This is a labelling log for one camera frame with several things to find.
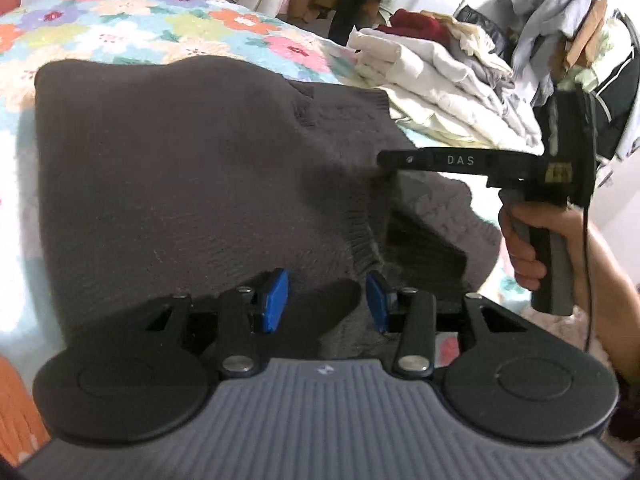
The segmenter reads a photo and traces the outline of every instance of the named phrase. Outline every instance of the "black cable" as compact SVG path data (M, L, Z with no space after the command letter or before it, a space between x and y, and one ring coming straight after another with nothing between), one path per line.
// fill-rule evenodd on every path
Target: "black cable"
M591 341L593 340L593 316L595 314L593 308L593 290L591 289L591 272L589 270L589 206L584 208L584 216L582 217L582 250L584 257L584 273L587 281L587 316L589 316L587 323L587 337L584 341L584 351L588 354L591 349Z
M584 213L582 216L582 252L583 252L583 261L584 261L584 275L586 278L587 285L587 316L589 316L589 320L587 322L587 335L584 340L584 351L585 353L589 353L591 349L591 341L593 341L593 335L595 332L595 306L593 304L593 289L591 288L591 269L589 268L589 207L591 205L591 198L593 197L593 193L595 192L596 187L596 136L597 131L593 126L593 120L595 117L595 109L594 109L594 98L593 95L588 99L588 110L587 110L587 124L591 125L590 134L588 135L588 142L585 142L586 149L586 159L589 161L593 161L593 181L589 182L588 185L588 201L584 207Z

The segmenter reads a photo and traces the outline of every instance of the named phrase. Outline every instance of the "black circular base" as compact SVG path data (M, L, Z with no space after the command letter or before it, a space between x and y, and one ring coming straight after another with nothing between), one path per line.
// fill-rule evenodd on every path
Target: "black circular base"
M495 436L530 444L596 432L615 408L615 377L561 341L495 333L449 366L444 394L465 420Z
M175 429L203 405L209 385L199 360L157 333L114 332L47 362L33 383L56 436L130 444Z

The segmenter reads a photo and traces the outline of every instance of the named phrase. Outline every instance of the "metal screw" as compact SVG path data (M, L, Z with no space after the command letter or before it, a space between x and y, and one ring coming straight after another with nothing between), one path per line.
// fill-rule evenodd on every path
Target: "metal screw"
M431 363L421 355L405 355L398 359L398 366L405 372L426 372Z
M254 367L254 360L246 355L232 355L222 361L222 367L235 373L244 373Z

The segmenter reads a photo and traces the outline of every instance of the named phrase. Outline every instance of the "gray ridged plate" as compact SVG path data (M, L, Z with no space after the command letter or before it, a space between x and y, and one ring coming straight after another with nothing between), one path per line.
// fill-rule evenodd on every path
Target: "gray ridged plate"
M53 440L30 480L618 480L630 467L594 438L555 448L475 433L425 383L378 361L272 360L226 381L189 424L124 449Z

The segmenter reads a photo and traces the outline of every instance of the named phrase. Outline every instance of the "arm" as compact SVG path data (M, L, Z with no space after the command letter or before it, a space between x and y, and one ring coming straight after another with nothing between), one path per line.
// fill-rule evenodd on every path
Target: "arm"
M583 310L588 304L582 246L582 213L550 204L521 203L500 212L500 227L516 272L516 281L537 290L546 275L534 248L516 234L511 217L533 227L548 228L567 240L574 267L575 297ZM620 267L606 241L589 227L589 257L594 326L612 364L631 383L640 383L640 297L628 274Z

